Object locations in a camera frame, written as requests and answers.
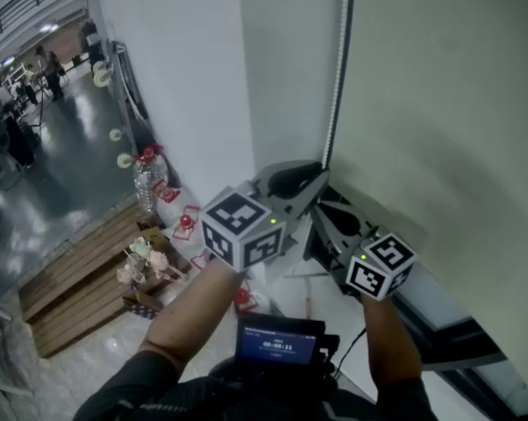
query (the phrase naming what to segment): black shirt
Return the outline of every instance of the black shirt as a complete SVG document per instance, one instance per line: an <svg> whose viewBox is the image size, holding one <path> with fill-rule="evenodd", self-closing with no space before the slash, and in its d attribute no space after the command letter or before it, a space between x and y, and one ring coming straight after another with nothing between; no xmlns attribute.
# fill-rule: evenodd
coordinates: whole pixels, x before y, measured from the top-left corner
<svg viewBox="0 0 528 421"><path fill-rule="evenodd" d="M237 382L202 377L177 383L173 365L157 353L138 353L77 411L75 421L92 420L291 420L344 419L434 421L420 380L382 389L376 405L337 389L290 403Z"/></svg>

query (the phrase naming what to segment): display screen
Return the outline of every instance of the display screen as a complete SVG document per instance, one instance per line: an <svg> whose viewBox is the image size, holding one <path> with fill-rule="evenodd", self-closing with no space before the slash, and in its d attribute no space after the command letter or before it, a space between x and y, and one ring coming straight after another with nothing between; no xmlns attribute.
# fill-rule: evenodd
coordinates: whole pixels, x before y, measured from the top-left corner
<svg viewBox="0 0 528 421"><path fill-rule="evenodd" d="M239 356L242 359L267 360L308 365L317 337L297 333L265 331L245 327Z"/></svg>

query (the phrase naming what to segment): forearm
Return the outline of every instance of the forearm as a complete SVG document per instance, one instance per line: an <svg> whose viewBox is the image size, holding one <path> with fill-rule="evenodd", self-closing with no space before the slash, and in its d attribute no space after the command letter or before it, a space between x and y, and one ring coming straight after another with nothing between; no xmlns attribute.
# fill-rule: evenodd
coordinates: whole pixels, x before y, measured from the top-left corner
<svg viewBox="0 0 528 421"><path fill-rule="evenodd" d="M420 354L390 299L378 302L362 295L361 302L367 327L369 370L377 388L419 378Z"/></svg>
<svg viewBox="0 0 528 421"><path fill-rule="evenodd" d="M139 350L161 353L180 374L218 326L243 277L212 260L151 323Z"/></svg>

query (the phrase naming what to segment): water bottle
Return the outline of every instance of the water bottle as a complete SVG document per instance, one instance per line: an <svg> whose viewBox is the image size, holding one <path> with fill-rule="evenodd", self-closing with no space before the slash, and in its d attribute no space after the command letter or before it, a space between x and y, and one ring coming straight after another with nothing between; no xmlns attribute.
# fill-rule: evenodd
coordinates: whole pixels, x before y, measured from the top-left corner
<svg viewBox="0 0 528 421"><path fill-rule="evenodd" d="M167 163L161 154L155 152L156 147L162 150L162 146L158 145L146 147L141 156L135 157L133 166L133 181L139 206L150 215L157 213L157 197L153 187L161 180L168 180Z"/></svg>

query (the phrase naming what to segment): wooden pallet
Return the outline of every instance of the wooden pallet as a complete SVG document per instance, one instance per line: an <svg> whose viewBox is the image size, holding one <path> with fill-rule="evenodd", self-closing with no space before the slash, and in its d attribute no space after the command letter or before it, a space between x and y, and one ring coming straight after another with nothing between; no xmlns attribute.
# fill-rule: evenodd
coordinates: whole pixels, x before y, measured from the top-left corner
<svg viewBox="0 0 528 421"><path fill-rule="evenodd" d="M140 235L137 204L120 212L63 254L18 292L23 319L31 325L39 356L49 358L125 312L130 290L116 279L127 248ZM182 271L189 263L175 250L169 261ZM168 285L147 272L138 289L156 294Z"/></svg>

